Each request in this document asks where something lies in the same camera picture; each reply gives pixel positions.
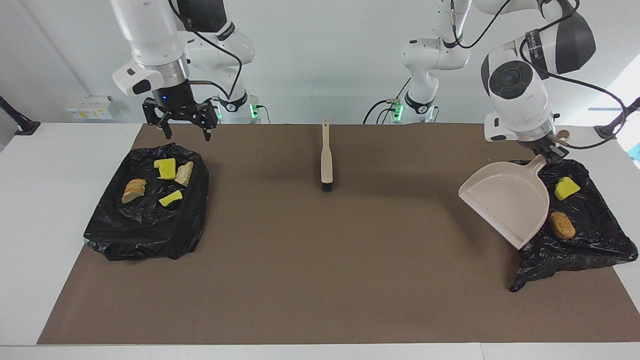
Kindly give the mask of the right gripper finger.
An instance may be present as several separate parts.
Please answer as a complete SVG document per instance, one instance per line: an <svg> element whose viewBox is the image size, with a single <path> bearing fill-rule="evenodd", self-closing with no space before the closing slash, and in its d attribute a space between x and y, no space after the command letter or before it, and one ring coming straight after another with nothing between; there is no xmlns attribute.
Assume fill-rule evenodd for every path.
<svg viewBox="0 0 640 360"><path fill-rule="evenodd" d="M206 142L211 140L211 133L218 125L216 107L208 99L196 105L196 125L202 130Z"/></svg>
<svg viewBox="0 0 640 360"><path fill-rule="evenodd" d="M147 97L142 102L142 111L148 125L160 130L165 139L170 140L172 138L173 132L169 125L169 120L173 116L172 111L162 109L158 102L151 97Z"/></svg>

